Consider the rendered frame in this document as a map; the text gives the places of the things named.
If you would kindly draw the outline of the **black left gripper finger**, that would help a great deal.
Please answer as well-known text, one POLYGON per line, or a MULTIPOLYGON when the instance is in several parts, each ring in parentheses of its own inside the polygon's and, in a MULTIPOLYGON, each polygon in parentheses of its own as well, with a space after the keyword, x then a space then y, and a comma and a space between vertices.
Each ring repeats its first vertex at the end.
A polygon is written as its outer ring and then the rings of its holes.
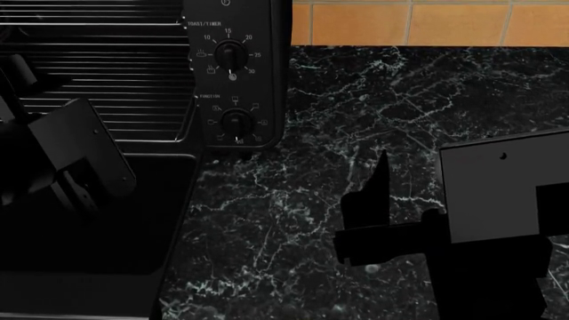
POLYGON ((6 70, 17 87, 30 87, 37 82, 34 72, 19 54, 9 55, 6 58, 6 70))
POLYGON ((19 102, 6 74, 0 69, 0 119, 11 122, 19 118, 19 102))

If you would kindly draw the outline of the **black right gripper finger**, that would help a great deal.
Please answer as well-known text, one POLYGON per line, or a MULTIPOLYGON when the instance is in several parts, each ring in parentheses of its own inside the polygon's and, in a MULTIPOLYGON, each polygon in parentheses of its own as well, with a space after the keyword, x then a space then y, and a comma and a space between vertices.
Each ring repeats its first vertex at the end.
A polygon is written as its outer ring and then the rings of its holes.
POLYGON ((360 191, 341 198, 344 228, 387 226, 390 208, 390 168, 386 150, 381 152, 373 175, 360 191))

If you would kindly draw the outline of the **black toaster oven door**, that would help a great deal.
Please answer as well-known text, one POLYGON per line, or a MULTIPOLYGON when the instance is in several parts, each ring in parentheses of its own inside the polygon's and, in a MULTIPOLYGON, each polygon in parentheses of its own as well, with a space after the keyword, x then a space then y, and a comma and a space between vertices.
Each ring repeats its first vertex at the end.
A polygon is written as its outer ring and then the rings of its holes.
POLYGON ((202 157, 126 159, 136 189, 90 220, 48 190, 0 209, 0 320, 162 320, 158 294, 202 157))

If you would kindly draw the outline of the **black toaster oven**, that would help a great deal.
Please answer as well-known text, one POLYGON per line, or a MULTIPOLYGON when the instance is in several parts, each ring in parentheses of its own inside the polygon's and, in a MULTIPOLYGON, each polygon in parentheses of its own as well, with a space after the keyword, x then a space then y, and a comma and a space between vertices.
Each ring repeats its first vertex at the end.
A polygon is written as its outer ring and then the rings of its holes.
MULTIPOLYGON (((16 34, 34 36, 185 36, 195 80, 190 112, 176 140, 116 140, 127 154, 198 154, 201 148, 249 154, 275 146, 283 137, 293 0, 183 0, 175 26, 0 26, 0 44, 16 34), (230 74, 213 53, 225 39, 242 42, 246 66, 230 74), (233 138, 221 129, 222 114, 248 111, 253 131, 233 138)), ((67 81, 48 75, 54 89, 67 81)))

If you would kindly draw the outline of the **black function knob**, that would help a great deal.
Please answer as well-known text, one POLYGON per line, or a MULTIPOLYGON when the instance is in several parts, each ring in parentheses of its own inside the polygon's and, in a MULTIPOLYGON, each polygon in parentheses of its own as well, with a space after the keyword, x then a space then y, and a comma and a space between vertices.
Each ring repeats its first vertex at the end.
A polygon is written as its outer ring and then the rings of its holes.
POLYGON ((253 131, 252 115, 241 108, 231 108, 222 114, 221 129, 233 138, 243 138, 253 131))

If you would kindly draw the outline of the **black timer knob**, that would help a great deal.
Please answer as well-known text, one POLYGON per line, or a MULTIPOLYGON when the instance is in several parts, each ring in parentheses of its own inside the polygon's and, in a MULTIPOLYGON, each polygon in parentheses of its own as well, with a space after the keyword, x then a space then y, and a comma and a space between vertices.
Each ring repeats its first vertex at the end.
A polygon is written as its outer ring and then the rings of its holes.
POLYGON ((218 66, 234 74, 246 66, 249 52, 242 42, 225 39, 217 44, 213 57, 218 66))

